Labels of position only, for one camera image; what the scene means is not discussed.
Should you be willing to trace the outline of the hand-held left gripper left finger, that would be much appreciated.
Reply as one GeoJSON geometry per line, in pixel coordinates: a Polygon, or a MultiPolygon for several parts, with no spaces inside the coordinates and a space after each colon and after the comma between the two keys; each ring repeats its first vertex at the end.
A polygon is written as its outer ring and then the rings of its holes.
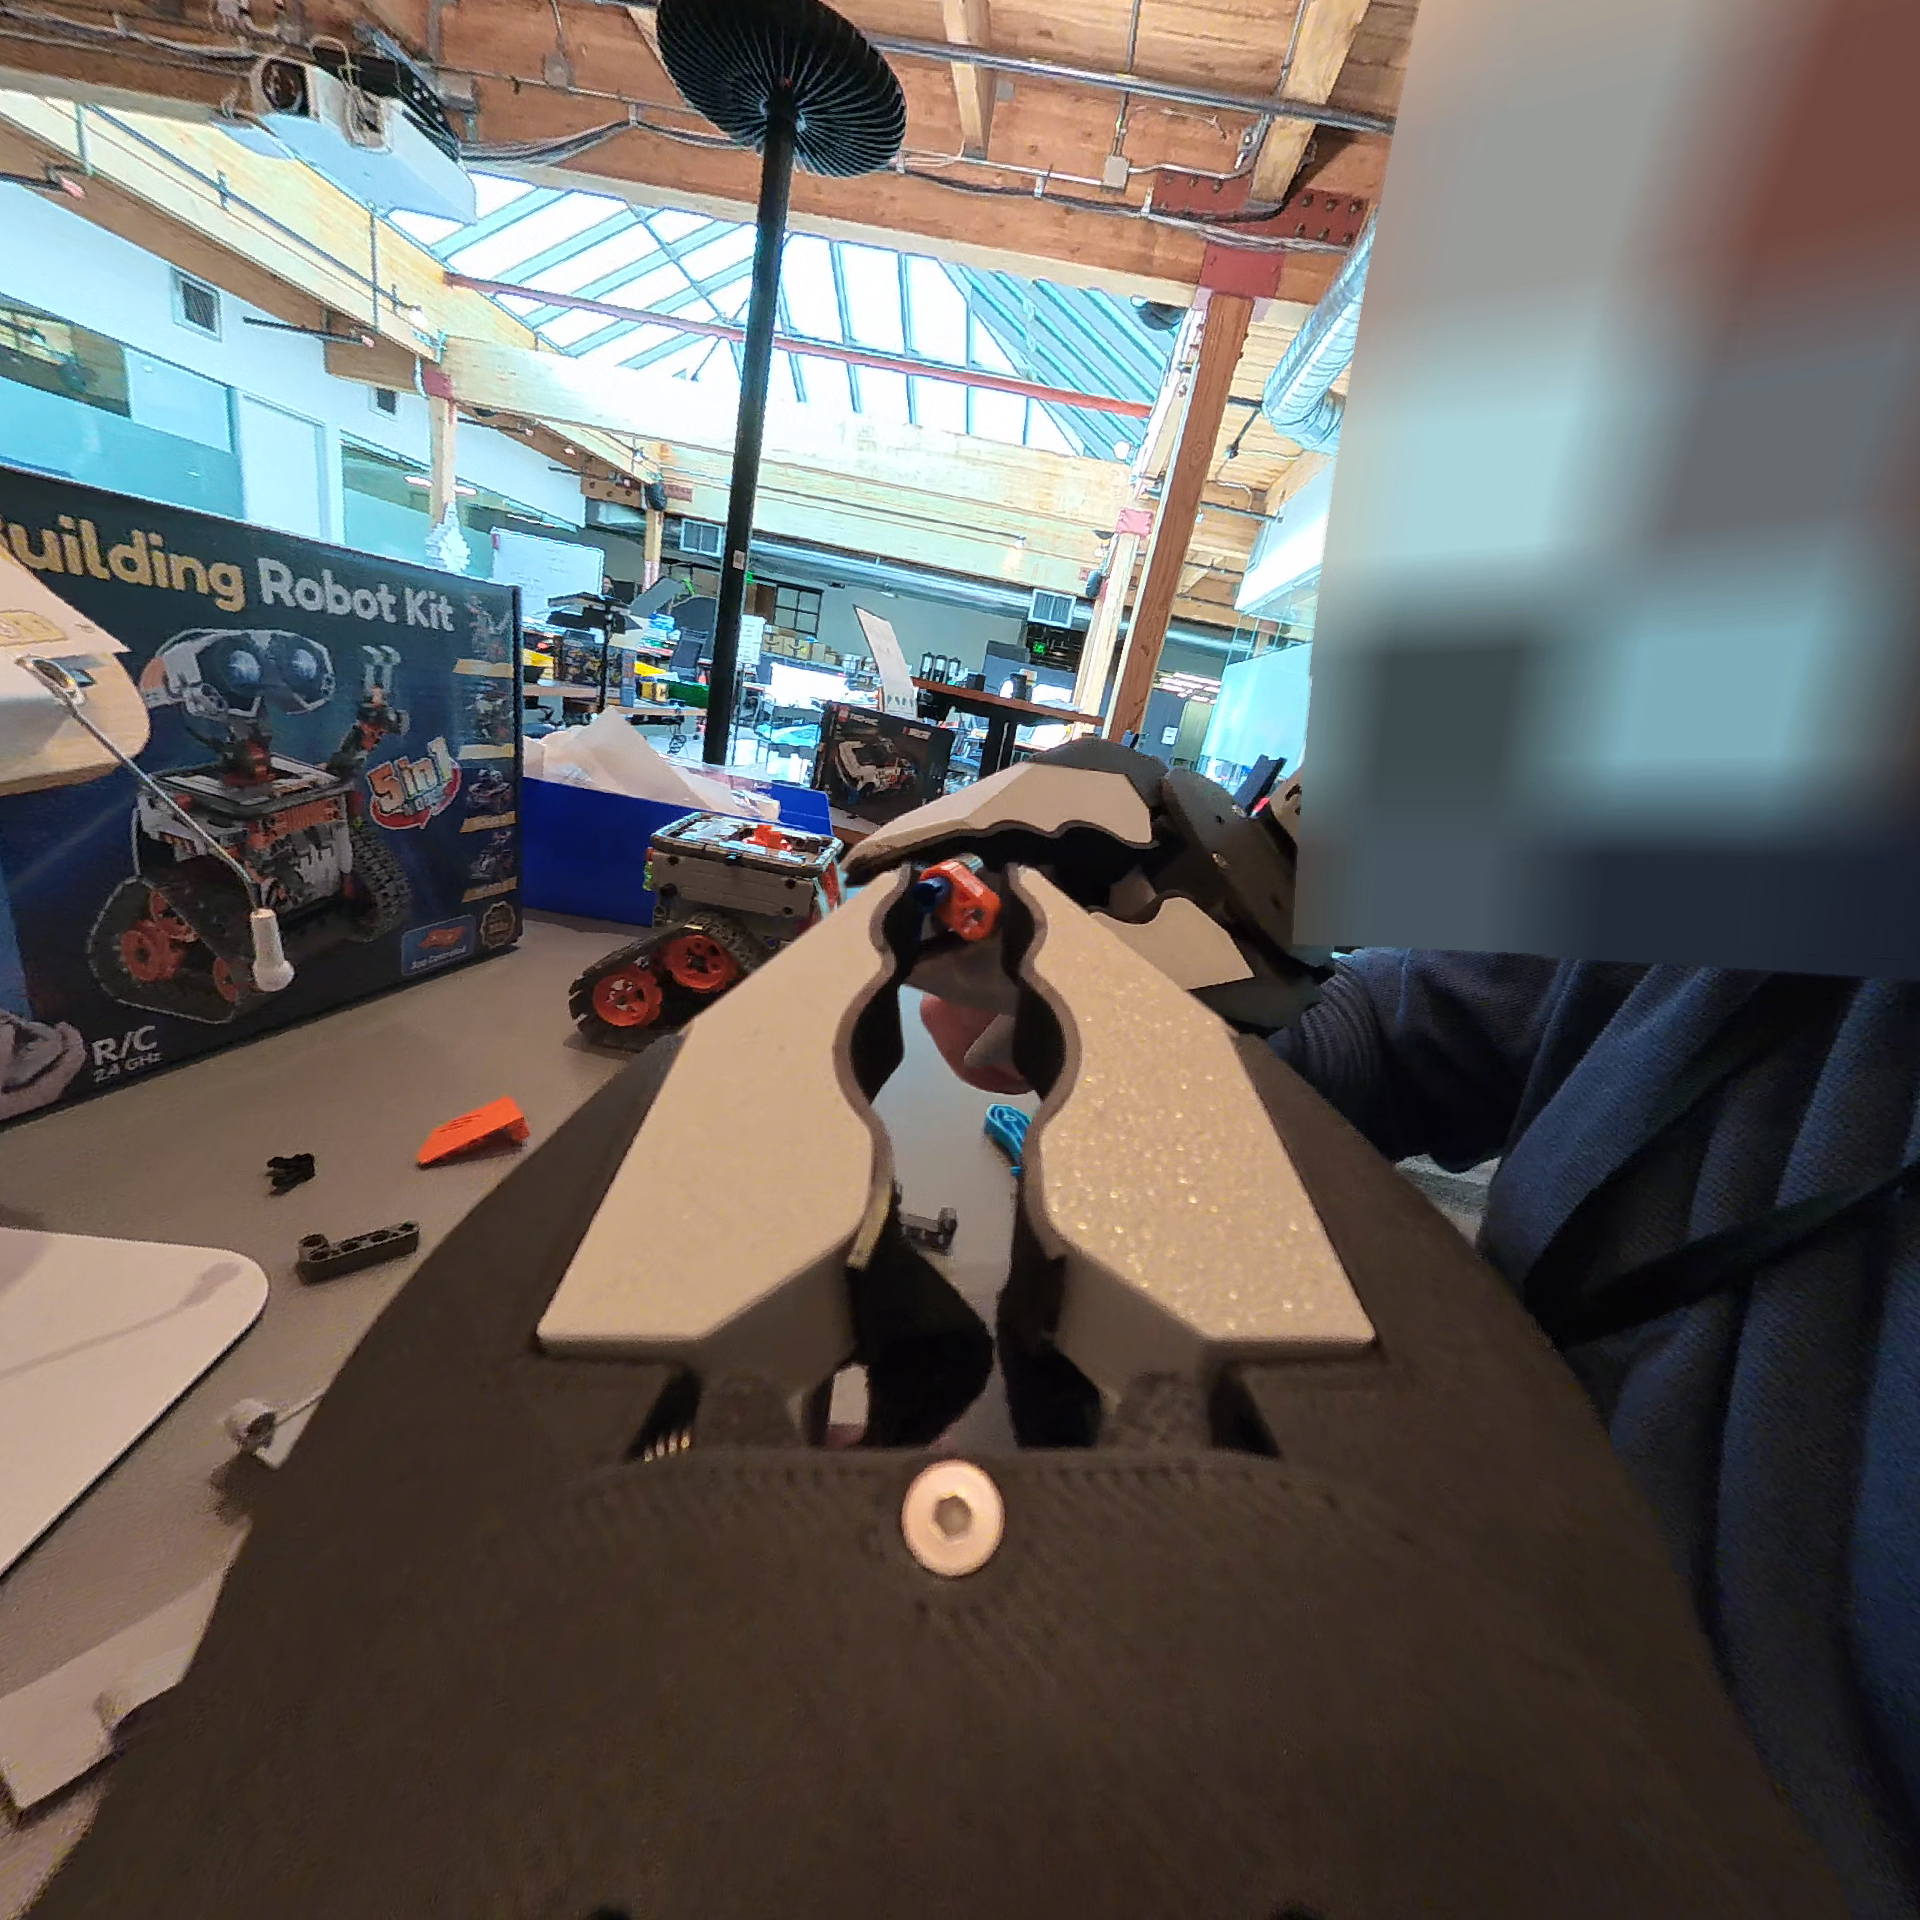
{"type": "Polygon", "coordinates": [[[894,1152],[856,1029],[896,987],[906,871],[867,884],[681,1035],[538,1324],[544,1354],[693,1375],[833,1375],[856,1351],[848,1260],[894,1152]]]}

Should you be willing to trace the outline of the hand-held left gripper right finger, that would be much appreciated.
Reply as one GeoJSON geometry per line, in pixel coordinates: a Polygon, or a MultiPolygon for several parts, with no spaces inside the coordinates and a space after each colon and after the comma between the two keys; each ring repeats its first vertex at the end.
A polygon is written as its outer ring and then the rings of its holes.
{"type": "Polygon", "coordinates": [[[1373,1346],[1237,1035],[1036,868],[1005,879],[1014,1060],[1043,1105],[1024,1218],[1082,1375],[1373,1346]]]}

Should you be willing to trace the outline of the person's right hand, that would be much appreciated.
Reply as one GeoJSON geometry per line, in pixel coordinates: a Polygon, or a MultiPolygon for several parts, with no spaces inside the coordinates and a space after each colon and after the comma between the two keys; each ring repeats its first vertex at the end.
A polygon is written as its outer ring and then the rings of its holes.
{"type": "Polygon", "coordinates": [[[956,1076],[1000,1097],[1034,1090],[1014,1058],[1017,1015],[925,992],[920,1017],[956,1076]]]}

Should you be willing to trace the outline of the orange wedge panel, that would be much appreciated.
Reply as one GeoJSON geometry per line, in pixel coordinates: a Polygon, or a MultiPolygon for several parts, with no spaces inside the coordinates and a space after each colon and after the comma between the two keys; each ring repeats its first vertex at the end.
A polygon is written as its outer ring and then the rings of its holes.
{"type": "Polygon", "coordinates": [[[436,1168],[516,1151],[531,1139],[531,1122],[512,1097],[497,1097],[477,1108],[438,1122],[418,1145],[417,1167],[436,1168]]]}

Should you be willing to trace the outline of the tracked toy robot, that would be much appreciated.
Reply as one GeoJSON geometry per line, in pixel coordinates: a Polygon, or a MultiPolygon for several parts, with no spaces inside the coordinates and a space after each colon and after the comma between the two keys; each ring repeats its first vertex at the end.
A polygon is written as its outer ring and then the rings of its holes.
{"type": "Polygon", "coordinates": [[[829,833],[693,811],[648,848],[652,927],[570,987],[584,1043],[640,1051],[764,969],[844,896],[844,843],[829,833]]]}

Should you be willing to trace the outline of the blue tagged storage bin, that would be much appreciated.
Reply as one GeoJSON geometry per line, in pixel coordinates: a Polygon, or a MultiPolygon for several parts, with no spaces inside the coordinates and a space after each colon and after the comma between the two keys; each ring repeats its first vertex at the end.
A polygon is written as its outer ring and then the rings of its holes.
{"type": "Polygon", "coordinates": [[[798,785],[769,785],[750,801],[774,803],[774,819],[525,779],[523,900],[634,927],[723,908],[778,929],[804,929],[841,906],[827,799],[798,785]]]}

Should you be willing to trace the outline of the white crumpled paper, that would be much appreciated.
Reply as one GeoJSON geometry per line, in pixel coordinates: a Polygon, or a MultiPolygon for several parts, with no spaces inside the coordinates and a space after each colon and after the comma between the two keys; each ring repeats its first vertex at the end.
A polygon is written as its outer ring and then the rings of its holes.
{"type": "Polygon", "coordinates": [[[721,811],[772,823],[778,801],[700,776],[688,762],[661,755],[621,713],[602,711],[584,727],[531,738],[522,756],[525,781],[571,785],[674,811],[721,811]]]}

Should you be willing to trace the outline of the black pole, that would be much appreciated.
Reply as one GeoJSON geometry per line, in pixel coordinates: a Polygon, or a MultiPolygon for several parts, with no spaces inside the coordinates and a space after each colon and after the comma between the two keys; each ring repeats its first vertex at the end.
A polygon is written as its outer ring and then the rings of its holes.
{"type": "Polygon", "coordinates": [[[857,178],[890,167],[906,140],[906,97],[880,51],[820,3],[661,3],[656,35],[662,69],[684,101],[758,156],[752,293],[705,720],[705,760],[721,771],[730,763],[737,713],[792,178],[795,169],[857,178]]]}

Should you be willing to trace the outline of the grey curved panel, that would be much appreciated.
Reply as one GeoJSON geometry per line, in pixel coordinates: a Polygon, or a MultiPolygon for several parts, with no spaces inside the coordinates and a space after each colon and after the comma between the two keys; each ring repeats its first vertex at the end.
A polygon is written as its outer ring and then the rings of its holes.
{"type": "Polygon", "coordinates": [[[240,1400],[229,1407],[225,1416],[225,1433],[235,1460],[253,1460],[258,1467],[274,1473],[281,1467],[304,1428],[312,1425],[325,1388],[293,1402],[270,1404],[262,1400],[240,1400]]]}

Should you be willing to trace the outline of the whiteboard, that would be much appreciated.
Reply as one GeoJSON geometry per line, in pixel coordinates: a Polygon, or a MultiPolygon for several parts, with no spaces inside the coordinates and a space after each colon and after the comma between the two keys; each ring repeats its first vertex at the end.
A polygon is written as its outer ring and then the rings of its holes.
{"type": "Polygon", "coordinates": [[[491,533],[491,583],[518,592],[523,625],[544,621],[558,599],[600,594],[608,577],[604,548],[579,539],[491,533]]]}

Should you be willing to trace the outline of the dark blue robot kit box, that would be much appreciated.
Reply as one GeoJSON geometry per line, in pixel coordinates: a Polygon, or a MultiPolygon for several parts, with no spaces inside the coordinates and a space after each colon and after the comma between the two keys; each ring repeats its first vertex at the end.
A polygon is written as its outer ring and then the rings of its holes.
{"type": "Polygon", "coordinates": [[[515,587],[2,501],[5,1124],[516,947],[515,587]]]}

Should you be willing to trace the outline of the person's blue sweater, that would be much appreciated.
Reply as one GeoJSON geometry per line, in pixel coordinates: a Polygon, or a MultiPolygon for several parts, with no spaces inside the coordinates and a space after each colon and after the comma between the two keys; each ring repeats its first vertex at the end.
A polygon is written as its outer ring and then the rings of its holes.
{"type": "Polygon", "coordinates": [[[1916,987],[1560,964],[1483,1228],[1853,1916],[1916,1916],[1916,987]]]}

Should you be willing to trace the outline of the white book stand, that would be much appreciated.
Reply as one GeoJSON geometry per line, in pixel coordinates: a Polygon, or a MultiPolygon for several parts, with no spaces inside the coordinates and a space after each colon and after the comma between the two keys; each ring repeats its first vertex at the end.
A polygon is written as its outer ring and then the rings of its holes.
{"type": "MultiPolygon", "coordinates": [[[[126,645],[5,554],[5,799],[138,765],[126,645]]],[[[2,1571],[261,1320],[270,1279],[216,1245],[2,1232],[2,1571]]]]}

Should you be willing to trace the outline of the white ceiling unit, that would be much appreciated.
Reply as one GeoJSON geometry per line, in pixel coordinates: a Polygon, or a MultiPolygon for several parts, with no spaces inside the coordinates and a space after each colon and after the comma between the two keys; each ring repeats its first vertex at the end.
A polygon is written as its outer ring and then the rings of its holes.
{"type": "Polygon", "coordinates": [[[266,55],[249,72],[248,120],[230,137],[253,154],[300,161],[377,213],[475,219],[475,185],[436,103],[398,95],[398,72],[377,74],[339,51],[325,61],[266,55]]]}

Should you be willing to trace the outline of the silver air duct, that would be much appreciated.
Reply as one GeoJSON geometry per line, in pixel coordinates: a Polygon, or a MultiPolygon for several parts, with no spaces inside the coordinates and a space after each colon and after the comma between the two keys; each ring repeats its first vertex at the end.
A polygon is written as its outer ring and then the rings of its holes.
{"type": "Polygon", "coordinates": [[[1309,453],[1328,458],[1337,453],[1347,403],[1333,393],[1333,387],[1354,361],[1377,229],[1373,213],[1339,275],[1265,384],[1262,419],[1278,436],[1309,453]]]}

